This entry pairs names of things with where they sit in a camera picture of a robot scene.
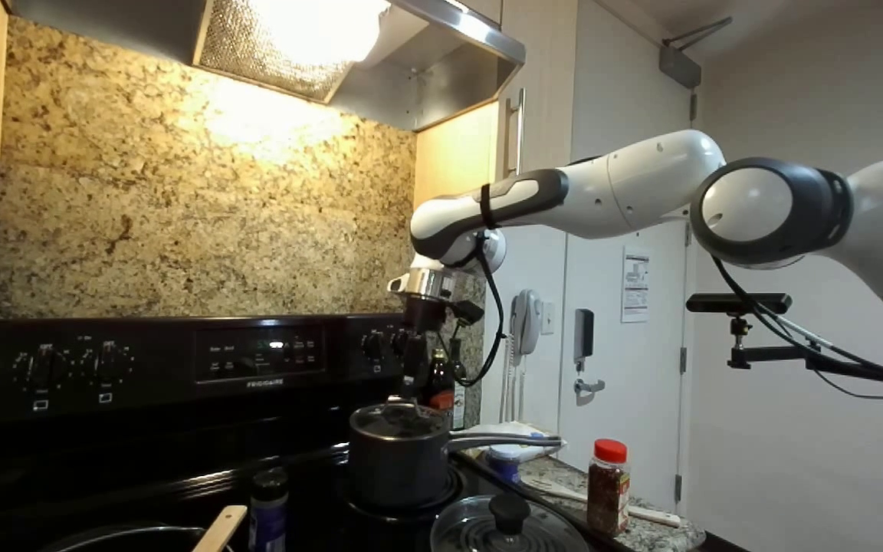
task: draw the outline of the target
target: red bottle cap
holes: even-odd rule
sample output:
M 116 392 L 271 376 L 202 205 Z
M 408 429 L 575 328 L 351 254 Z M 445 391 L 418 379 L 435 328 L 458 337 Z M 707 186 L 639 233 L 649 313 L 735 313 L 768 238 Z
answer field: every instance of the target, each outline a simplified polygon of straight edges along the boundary
M 626 442 L 594 438 L 594 457 L 606 462 L 626 462 Z

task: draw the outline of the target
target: stove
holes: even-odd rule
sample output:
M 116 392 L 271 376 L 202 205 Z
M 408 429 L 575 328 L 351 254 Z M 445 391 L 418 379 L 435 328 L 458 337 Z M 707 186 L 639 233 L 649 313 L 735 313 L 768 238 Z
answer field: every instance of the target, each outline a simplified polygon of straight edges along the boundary
M 348 494 L 348 413 L 401 375 L 394 313 L 0 319 L 0 552 L 205 528 L 271 462 L 289 477 L 289 552 L 429 550 L 450 500 L 502 485 L 450 457 L 450 494 L 418 513 Z M 248 521 L 231 546 L 248 550 Z

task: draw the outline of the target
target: range hood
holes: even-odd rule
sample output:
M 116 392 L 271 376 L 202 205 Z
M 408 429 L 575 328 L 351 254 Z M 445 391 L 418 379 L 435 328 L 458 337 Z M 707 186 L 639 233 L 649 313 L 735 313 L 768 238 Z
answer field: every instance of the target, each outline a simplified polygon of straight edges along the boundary
M 248 39 L 248 0 L 5 0 L 13 15 L 176 58 L 255 86 L 424 130 L 494 97 L 524 46 L 455 0 L 389 0 L 364 61 L 321 82 L 277 76 Z

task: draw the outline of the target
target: granite backsplash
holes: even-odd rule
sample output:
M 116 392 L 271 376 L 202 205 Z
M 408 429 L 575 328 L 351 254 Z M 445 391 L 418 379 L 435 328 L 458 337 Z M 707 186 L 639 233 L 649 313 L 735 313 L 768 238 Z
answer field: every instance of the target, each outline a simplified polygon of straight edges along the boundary
M 414 136 L 10 23 L 0 316 L 394 309 Z

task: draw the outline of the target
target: wooden spoon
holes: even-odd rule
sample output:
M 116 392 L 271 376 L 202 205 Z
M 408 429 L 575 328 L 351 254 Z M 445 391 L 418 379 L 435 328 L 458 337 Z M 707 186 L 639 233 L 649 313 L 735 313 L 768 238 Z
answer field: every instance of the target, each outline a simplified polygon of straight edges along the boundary
M 248 514 L 248 505 L 243 505 L 243 504 L 223 505 L 194 552 L 221 552 L 244 514 Z

